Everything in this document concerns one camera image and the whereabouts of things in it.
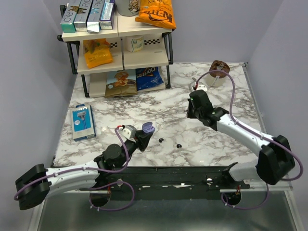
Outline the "lavender earbud charging case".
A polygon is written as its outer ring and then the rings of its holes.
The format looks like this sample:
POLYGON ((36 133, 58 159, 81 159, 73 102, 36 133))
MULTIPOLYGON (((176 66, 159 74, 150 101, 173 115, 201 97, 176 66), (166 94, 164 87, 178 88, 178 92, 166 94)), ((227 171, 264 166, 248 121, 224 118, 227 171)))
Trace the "lavender earbud charging case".
POLYGON ((142 130, 144 133, 154 133, 155 127, 153 126, 153 122, 146 122, 142 125, 142 130))

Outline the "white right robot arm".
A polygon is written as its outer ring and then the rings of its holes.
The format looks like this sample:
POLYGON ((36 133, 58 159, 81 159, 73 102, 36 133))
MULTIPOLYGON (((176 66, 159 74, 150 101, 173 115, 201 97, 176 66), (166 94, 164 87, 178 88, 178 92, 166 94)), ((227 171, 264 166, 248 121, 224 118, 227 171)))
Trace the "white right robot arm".
POLYGON ((289 142, 284 136, 273 137, 247 125, 239 125, 227 110, 214 108, 204 90, 191 92, 188 102, 188 118, 198 119, 204 126, 234 138, 258 157, 251 162, 228 166, 221 177, 224 187, 231 189, 243 180, 263 180, 275 185, 295 167, 289 142))

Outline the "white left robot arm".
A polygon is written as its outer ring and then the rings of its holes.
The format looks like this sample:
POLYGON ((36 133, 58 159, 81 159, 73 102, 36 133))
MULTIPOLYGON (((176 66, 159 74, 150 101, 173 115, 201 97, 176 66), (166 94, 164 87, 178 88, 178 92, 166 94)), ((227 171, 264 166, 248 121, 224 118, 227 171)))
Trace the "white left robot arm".
POLYGON ((20 176, 15 182, 14 195, 20 210, 36 207, 51 196, 72 190, 110 191, 114 185, 125 185, 132 190, 128 182, 120 178, 110 180, 109 177, 127 170, 132 154, 136 150, 143 152, 148 147, 154 131, 118 126, 115 133, 121 143, 109 145, 94 160, 63 168, 46 168, 38 164, 20 176))

